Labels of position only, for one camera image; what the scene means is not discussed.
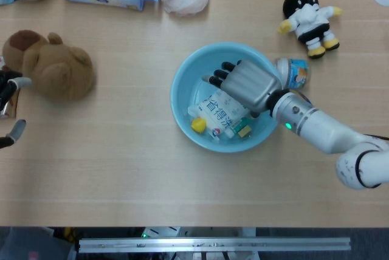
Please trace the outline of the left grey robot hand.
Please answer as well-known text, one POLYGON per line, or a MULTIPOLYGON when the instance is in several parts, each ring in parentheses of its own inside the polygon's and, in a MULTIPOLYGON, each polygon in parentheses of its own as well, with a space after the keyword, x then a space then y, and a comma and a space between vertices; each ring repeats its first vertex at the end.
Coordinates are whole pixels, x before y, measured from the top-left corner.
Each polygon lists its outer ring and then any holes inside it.
MULTIPOLYGON (((7 116, 5 109, 7 105, 11 105, 10 101, 12 97, 18 94, 21 88, 30 86, 31 84, 31 79, 23 77, 19 72, 1 70, 1 117, 7 116)), ((14 124, 12 130, 1 137, 1 149, 14 145, 22 136, 26 124, 24 119, 19 119, 14 124)))

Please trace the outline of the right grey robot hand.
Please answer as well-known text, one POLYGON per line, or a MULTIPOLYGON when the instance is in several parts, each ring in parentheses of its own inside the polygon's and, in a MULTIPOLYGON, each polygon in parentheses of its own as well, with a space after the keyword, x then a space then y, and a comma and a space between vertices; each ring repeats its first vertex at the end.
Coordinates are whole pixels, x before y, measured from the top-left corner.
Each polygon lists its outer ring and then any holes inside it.
POLYGON ((202 80, 223 90, 253 114, 272 112, 284 94, 274 74, 249 60, 239 60, 237 64, 225 61, 213 75, 203 76, 202 80))

